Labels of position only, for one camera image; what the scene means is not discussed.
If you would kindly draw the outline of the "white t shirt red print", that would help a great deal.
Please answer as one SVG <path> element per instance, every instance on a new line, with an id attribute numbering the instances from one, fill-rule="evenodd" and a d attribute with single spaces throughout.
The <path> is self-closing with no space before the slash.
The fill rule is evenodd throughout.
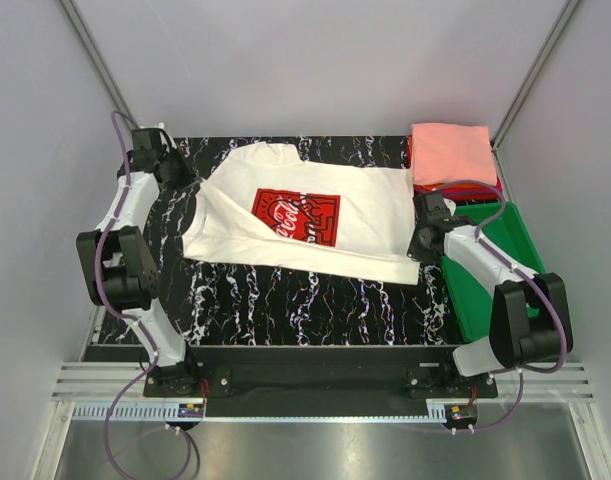
<path id="1" fill-rule="evenodd" d="M 304 161 L 295 146 L 232 150 L 204 179 L 187 259 L 415 285 L 412 177 L 401 168 Z"/>

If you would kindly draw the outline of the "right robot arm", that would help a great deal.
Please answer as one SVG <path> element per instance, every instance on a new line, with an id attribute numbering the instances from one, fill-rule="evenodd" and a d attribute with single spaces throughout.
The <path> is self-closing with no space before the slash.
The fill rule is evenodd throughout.
<path id="1" fill-rule="evenodd" d="M 453 350 L 438 374 L 442 390 L 461 396 L 476 377 L 513 369 L 559 371 L 573 348 L 563 279 L 511 257 L 484 234 L 482 224 L 453 213 L 439 191 L 415 197 L 414 208 L 408 256 L 421 262 L 450 259 L 492 300 L 489 334 Z"/>

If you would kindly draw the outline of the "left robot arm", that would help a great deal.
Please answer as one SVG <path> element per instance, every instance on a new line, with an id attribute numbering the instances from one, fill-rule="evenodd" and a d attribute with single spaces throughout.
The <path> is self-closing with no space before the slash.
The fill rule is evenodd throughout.
<path id="1" fill-rule="evenodd" d="M 160 191 L 185 187 L 194 174 L 162 123 L 133 130 L 131 139 L 109 210 L 78 234 L 76 249 L 92 303 L 122 320 L 145 348 L 144 394 L 188 396 L 200 389 L 201 372 L 160 302 L 159 269 L 143 230 Z"/>

